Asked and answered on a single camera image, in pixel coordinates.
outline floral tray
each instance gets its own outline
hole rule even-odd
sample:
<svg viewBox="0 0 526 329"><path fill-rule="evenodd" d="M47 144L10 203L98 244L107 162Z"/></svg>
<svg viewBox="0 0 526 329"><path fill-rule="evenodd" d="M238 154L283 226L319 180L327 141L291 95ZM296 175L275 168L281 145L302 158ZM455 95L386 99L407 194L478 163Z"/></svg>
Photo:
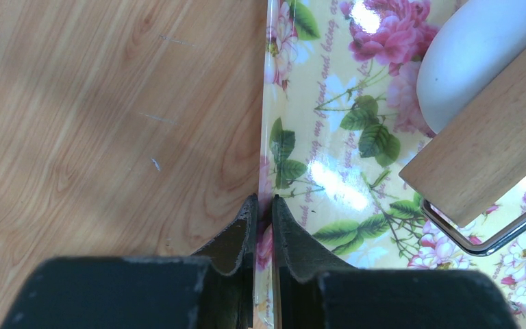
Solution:
<svg viewBox="0 0 526 329"><path fill-rule="evenodd" d="M398 177L428 143L416 76L453 0L269 0L259 195L361 268L474 269L526 328L526 232L496 254L465 254L426 220ZM526 178L461 230L478 243L526 211ZM260 227L255 305L273 326L271 227Z"/></svg>

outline wooden table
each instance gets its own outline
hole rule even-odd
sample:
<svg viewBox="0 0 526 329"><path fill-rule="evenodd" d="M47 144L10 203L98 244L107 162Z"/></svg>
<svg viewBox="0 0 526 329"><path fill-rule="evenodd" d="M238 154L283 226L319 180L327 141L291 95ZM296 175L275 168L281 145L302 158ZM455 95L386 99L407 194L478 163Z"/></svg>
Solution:
<svg viewBox="0 0 526 329"><path fill-rule="evenodd" d="M257 191L265 1L0 0L0 323L57 255L189 254Z"/></svg>

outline white oval object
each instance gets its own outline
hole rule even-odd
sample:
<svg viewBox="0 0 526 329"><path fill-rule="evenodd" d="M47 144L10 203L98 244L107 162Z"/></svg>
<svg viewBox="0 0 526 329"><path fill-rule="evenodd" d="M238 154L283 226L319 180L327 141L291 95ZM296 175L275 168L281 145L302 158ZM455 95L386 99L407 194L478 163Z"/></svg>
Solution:
<svg viewBox="0 0 526 329"><path fill-rule="evenodd" d="M526 48L526 1L470 0L440 29L423 58L416 94L439 133Z"/></svg>

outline brown wooden surface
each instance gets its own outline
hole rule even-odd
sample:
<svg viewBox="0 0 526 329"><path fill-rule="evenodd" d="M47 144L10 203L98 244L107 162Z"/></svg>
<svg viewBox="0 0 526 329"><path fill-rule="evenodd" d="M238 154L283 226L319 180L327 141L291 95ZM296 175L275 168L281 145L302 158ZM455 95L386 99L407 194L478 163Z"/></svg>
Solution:
<svg viewBox="0 0 526 329"><path fill-rule="evenodd" d="M48 257L189 254L233 219L265 22L254 0L0 1L0 323Z"/></svg>
<svg viewBox="0 0 526 329"><path fill-rule="evenodd" d="M526 50L400 176L459 226L526 176Z"/></svg>

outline floral pattern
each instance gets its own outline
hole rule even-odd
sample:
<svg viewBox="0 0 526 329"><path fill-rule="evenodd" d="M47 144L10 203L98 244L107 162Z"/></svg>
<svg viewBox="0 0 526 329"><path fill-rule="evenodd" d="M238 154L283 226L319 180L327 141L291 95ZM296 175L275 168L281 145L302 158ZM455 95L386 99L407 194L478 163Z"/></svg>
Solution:
<svg viewBox="0 0 526 329"><path fill-rule="evenodd" d="M498 254L470 256L426 220L420 195L398 177L434 137L416 78L463 3L269 0L255 286L268 326L273 228L263 212L279 194L312 236L356 267L485 273L526 328L526 232ZM525 211L526 178L458 230L480 244Z"/></svg>

